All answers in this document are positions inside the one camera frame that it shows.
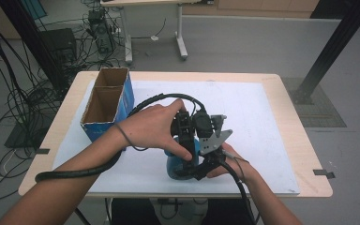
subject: cardboard box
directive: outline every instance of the cardboard box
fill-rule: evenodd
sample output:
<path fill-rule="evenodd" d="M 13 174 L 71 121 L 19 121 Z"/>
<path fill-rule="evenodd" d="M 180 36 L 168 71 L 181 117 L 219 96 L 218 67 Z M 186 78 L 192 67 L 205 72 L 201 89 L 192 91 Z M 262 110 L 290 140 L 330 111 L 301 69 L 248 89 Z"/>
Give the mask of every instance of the cardboard box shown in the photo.
<path fill-rule="evenodd" d="M 133 109 L 134 95 L 128 68 L 102 68 L 81 119 L 90 141 L 95 141 Z"/>

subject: background table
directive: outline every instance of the background table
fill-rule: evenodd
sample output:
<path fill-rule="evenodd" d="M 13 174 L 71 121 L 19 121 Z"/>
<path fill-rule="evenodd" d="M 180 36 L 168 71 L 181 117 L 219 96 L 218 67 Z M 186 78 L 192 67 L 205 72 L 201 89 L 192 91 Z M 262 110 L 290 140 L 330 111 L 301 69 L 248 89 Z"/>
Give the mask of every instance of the background table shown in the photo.
<path fill-rule="evenodd" d="M 127 7 L 139 7 L 139 6 L 156 6 L 156 5 L 172 5 L 177 8 L 176 17 L 177 17 L 177 31 L 175 32 L 175 37 L 179 47 L 180 55 L 183 59 L 187 59 L 188 53 L 186 50 L 186 45 L 184 44 L 183 35 L 182 35 L 182 16 L 183 16 L 183 7 L 182 4 L 185 3 L 196 3 L 200 0 L 114 0 L 109 2 L 102 2 L 101 5 L 105 8 L 118 8 L 121 15 L 122 21 L 122 30 L 125 39 L 125 61 L 128 64 L 131 64 L 133 61 L 132 56 L 132 47 L 131 47 L 131 36 L 128 31 L 127 23 Z"/>
<path fill-rule="evenodd" d="M 290 158 L 297 183 L 300 188 L 298 197 L 329 197 L 332 189 L 325 176 L 316 176 L 312 170 L 322 166 L 308 140 L 308 136 L 300 123 L 281 79 L 274 74 L 246 73 L 184 73 L 184 72 L 135 72 L 131 71 L 134 81 L 222 81 L 261 83 L 264 87 L 277 127 Z M 87 85 L 93 81 L 97 72 L 85 71 L 78 74 L 71 86 L 60 111 L 41 145 L 49 148 L 47 155 L 37 155 L 20 188 L 24 194 L 34 184 L 36 174 L 52 169 L 54 157 L 61 141 L 63 141 L 72 117 L 83 99 Z"/>

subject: black pants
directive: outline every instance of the black pants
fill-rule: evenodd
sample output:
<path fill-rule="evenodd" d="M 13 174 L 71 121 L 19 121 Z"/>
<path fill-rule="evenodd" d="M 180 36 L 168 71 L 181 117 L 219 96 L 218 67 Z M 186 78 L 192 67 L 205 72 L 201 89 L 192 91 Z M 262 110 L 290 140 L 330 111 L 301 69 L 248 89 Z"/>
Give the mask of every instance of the black pants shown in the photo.
<path fill-rule="evenodd" d="M 202 225 L 248 225 L 242 199 L 210 199 Z M 113 225 L 159 225 L 148 199 L 113 199 Z"/>

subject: white paper sheet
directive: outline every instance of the white paper sheet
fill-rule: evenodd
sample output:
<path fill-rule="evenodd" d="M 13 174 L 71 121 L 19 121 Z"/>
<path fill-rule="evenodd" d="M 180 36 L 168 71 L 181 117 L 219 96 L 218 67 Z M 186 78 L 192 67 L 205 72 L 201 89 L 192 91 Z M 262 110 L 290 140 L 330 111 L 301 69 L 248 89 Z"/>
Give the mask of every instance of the white paper sheet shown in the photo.
<path fill-rule="evenodd" d="M 132 82 L 135 105 L 160 93 L 182 93 L 202 102 L 208 114 L 225 114 L 224 129 L 232 129 L 228 139 L 237 152 L 260 172 L 276 194 L 298 194 L 299 187 L 284 149 L 270 105 L 260 83 L 250 82 Z M 53 167 L 70 159 L 88 144 L 80 121 L 93 82 L 76 112 L 58 150 Z M 173 98 L 161 100 L 168 105 Z M 185 101 L 192 112 L 193 104 Z M 103 173 L 89 192 L 138 194 L 238 194 L 228 175 L 201 181 L 172 180 L 166 174 L 167 157 L 160 149 L 138 152 L 132 148 L 122 153 L 118 162 Z"/>

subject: person's right arm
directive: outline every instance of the person's right arm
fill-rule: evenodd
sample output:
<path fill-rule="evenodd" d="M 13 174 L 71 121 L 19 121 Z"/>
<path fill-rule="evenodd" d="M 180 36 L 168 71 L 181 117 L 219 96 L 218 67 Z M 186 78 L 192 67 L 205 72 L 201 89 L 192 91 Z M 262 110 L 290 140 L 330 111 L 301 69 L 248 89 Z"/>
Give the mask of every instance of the person's right arm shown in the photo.
<path fill-rule="evenodd" d="M 235 157 L 241 158 L 229 144 L 224 143 L 222 147 Z M 238 160 L 241 168 L 236 164 L 234 159 L 227 158 L 226 162 L 247 185 L 264 224 L 301 224 L 300 220 L 282 203 L 273 191 L 271 191 L 260 174 L 248 162 Z M 226 173 L 226 170 L 220 167 L 207 174 L 207 177 L 212 178 L 224 173 Z"/>

